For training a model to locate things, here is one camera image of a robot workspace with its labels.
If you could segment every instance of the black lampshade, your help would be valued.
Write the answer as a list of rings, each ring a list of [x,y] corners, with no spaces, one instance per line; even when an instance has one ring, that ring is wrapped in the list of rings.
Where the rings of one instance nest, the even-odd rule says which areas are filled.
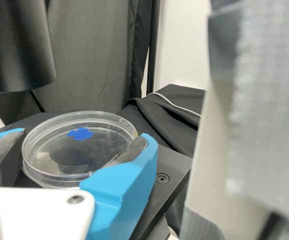
[[[0,0],[0,92],[32,90],[56,79],[44,0]]]

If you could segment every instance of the petri dish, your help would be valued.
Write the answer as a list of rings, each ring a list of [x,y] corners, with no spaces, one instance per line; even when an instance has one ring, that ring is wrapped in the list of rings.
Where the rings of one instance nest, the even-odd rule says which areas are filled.
[[[22,143],[23,172],[43,188],[79,189],[80,181],[103,167],[138,136],[123,117],[78,111],[35,127]]]

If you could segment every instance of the black platform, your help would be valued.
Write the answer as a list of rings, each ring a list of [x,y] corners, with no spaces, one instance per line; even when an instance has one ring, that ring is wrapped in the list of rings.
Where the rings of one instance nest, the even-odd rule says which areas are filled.
[[[38,124],[58,115],[59,113],[39,113],[5,126],[0,129],[0,132],[14,128],[25,128],[26,132],[29,133]],[[159,145],[156,182],[147,206],[130,239],[142,240],[149,236],[178,193],[188,182],[191,164],[191,158]],[[39,188],[40,186],[21,172],[16,180],[15,187]]]

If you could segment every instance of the screw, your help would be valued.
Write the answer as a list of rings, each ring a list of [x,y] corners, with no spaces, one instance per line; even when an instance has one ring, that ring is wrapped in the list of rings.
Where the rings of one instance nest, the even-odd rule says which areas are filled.
[[[85,198],[83,196],[80,195],[74,195],[72,197],[70,197],[68,199],[68,203],[69,204],[79,204],[81,203],[83,200],[85,200]]]
[[[158,184],[167,184],[169,181],[170,181],[169,176],[163,172],[157,173],[155,177],[155,182]]]

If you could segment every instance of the black cloth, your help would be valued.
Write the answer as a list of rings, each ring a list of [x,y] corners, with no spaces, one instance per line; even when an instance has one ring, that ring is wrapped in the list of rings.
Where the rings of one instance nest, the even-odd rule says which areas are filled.
[[[170,84],[157,93],[177,106],[201,113],[204,90]],[[117,114],[129,120],[139,134],[147,133],[159,144],[193,156],[200,117],[173,107],[157,95],[130,99]]]

